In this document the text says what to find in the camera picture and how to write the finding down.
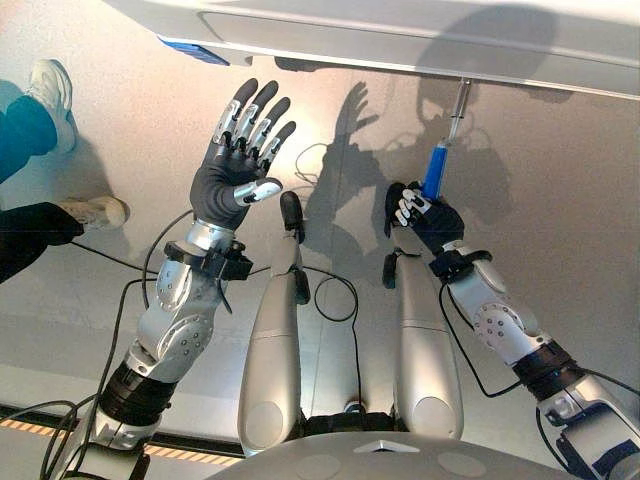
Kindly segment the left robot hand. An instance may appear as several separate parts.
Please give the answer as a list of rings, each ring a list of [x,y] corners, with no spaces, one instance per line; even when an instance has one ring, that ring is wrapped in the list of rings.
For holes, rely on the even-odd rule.
[[[196,219],[234,231],[251,205],[282,191],[269,170],[296,123],[289,121],[272,132],[291,104],[282,97],[263,112],[278,88],[274,80],[259,87],[251,78],[225,107],[192,182],[190,203]]]

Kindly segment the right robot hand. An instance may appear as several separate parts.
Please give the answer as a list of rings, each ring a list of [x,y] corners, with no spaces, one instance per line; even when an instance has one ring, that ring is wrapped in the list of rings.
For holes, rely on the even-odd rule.
[[[449,204],[430,201],[422,195],[416,183],[392,183],[385,197],[384,234],[391,236],[393,227],[410,227],[434,256],[444,246],[464,237],[464,222]]]

